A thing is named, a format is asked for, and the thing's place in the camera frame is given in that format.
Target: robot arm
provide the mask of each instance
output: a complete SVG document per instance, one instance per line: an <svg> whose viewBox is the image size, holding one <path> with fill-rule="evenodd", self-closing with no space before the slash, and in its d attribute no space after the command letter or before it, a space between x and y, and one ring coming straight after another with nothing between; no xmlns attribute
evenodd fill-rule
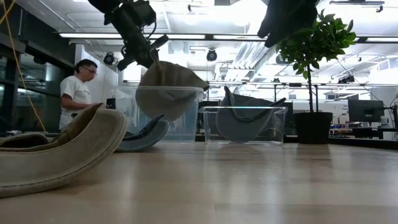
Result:
<svg viewBox="0 0 398 224"><path fill-rule="evenodd" d="M118 63L118 69L122 71L134 61L149 68L153 63L150 53L155 51L154 55L157 56L157 48L169 40L166 35L163 35L151 44L148 37L142 33L144 26L156 22L156 12L149 2L145 0L88 1L104 14L104 25L112 24L123 39L124 47L121 53L124 58Z"/></svg>

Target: tree trunk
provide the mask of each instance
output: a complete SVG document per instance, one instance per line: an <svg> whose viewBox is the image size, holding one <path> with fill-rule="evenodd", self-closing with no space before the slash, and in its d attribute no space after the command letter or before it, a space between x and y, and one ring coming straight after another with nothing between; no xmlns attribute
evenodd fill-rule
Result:
<svg viewBox="0 0 398 224"><path fill-rule="evenodd" d="M307 71L308 71L308 90L310 90L310 113L313 113L311 69L309 65L307 66Z"/></svg>

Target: glasses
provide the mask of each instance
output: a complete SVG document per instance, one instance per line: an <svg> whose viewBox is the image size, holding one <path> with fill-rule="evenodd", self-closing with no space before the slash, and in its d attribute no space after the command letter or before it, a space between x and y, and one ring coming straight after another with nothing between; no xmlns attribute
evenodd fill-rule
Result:
<svg viewBox="0 0 398 224"><path fill-rule="evenodd" d="M86 68L86 67L83 67L83 66L82 66L82 68L84 68L85 70L87 70L88 72L90 72L92 75L97 75L97 71L96 71L96 70L89 69L89 68Z"/></svg>

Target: cable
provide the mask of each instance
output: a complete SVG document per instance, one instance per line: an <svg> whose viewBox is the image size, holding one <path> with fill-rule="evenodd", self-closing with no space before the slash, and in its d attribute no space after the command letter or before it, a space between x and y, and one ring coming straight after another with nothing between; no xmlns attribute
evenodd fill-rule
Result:
<svg viewBox="0 0 398 224"><path fill-rule="evenodd" d="M18 56L17 56L17 53L16 53L16 51L15 51L14 40L12 39L12 33L11 33L10 23L9 23L9 21L8 21L8 16L7 16L8 13L9 13L11 10L10 10L10 9L9 9L9 10L6 9L6 3L5 3L5 2L3 2L2 7L3 7L3 9L4 9L4 17L6 18L6 24L7 24L7 28L8 28L8 34L9 34L9 36L10 36L12 51L14 52L15 62L16 62L16 64L17 64L17 68L18 68L19 76L21 77L21 80L22 80L22 84L23 84L23 86L24 86L24 88L25 88L25 92L26 92L26 95L27 95L27 99L29 100L30 106L32 107L33 112L35 113L36 118L39 120L39 123L40 123L40 125L41 125L43 131L44 131L44 132L47 132L46 129L45 129L45 127L44 127L44 124L43 124L42 120L40 119L39 114L37 114L37 111L36 111L36 109L35 109L35 106L34 106L33 103L32 103L32 100L30 99L30 96L29 96L28 91L27 91L27 88L26 88L24 76L22 75L21 67L19 66Z"/></svg>
<svg viewBox="0 0 398 224"><path fill-rule="evenodd" d="M157 22L155 21L154 29L153 29L152 32L149 34L149 36L147 36L147 39L149 39L149 38L151 37L151 35L154 34L154 32L155 32L155 30L156 30L156 27L157 27Z"/></svg>
<svg viewBox="0 0 398 224"><path fill-rule="evenodd" d="M350 72L344 67L344 65L342 65L341 62L340 62L338 59L336 59L336 60L337 60L337 62L343 67L343 69L346 70L346 72L347 72L348 74L350 74ZM354 77L354 80L355 80L357 83L362 84L362 83L360 83L355 77ZM378 101L383 102L382 100L380 100L379 98L377 98L373 93L371 93L370 90L368 90L367 88L365 88L365 86L362 86L362 87L363 87L366 91L368 91L368 93L369 93L370 95L372 95L373 97L375 97L375 99L377 99ZM393 127L393 128L396 128L396 127L395 127L395 124L392 122L392 116L391 116L391 111L390 111L390 109L388 109L387 111L388 111L388 113L390 114L390 119L391 119L392 127Z"/></svg>

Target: security camera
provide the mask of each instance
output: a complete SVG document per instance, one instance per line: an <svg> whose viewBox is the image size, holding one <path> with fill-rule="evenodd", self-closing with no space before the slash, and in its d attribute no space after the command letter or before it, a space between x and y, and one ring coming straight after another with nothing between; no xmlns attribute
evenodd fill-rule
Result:
<svg viewBox="0 0 398 224"><path fill-rule="evenodd" d="M208 62L214 62L217 60L217 53L215 49L210 49L207 53L206 59Z"/></svg>
<svg viewBox="0 0 398 224"><path fill-rule="evenodd" d="M106 53L106 55L104 57L104 63L106 65L113 65L115 63L113 52Z"/></svg>

